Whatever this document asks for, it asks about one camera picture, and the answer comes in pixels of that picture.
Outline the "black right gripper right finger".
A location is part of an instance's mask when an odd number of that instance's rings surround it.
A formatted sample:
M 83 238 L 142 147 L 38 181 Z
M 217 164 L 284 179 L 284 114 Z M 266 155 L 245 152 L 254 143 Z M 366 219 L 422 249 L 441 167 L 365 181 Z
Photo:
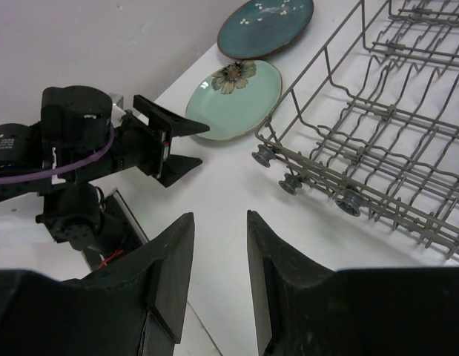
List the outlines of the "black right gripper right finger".
M 333 271 L 247 213 L 260 355 L 459 355 L 459 267 Z

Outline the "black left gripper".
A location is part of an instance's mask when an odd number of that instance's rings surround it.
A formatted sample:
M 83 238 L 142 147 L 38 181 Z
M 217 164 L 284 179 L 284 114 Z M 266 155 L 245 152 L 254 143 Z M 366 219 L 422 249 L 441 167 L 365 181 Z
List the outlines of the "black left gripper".
M 168 188 L 202 164 L 199 158 L 170 155 L 171 140 L 210 131 L 208 125 L 173 112 L 169 116 L 166 109 L 141 95 L 133 98 L 133 105 L 148 121 L 144 123 L 132 110 L 124 109 L 114 139 L 120 171 L 137 167 Z

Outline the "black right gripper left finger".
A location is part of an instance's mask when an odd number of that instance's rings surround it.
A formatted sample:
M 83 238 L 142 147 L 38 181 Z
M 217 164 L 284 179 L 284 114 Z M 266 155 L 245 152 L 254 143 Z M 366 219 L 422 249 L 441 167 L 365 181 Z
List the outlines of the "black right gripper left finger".
M 0 270 L 0 355 L 172 355 L 182 339 L 194 216 L 82 279 Z

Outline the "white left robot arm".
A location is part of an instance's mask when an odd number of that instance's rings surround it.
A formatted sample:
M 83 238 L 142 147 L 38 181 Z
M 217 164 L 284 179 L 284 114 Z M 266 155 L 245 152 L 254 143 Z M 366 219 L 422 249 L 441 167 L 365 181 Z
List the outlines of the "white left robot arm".
M 114 93 L 46 88 L 37 123 L 0 125 L 0 202 L 35 193 L 43 199 L 35 221 L 55 242 L 104 257 L 126 254 L 142 240 L 94 181 L 138 168 L 169 187 L 201 164 L 172 154 L 173 139 L 206 131 L 140 95 L 125 110 Z

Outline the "light green plate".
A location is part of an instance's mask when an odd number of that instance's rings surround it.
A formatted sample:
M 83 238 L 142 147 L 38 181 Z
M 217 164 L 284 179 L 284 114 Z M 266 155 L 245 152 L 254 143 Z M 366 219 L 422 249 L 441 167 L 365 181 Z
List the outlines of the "light green plate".
M 209 127 L 199 137 L 228 141 L 254 130 L 282 91 L 282 75 L 272 64 L 236 61 L 202 80 L 188 101 L 185 117 Z

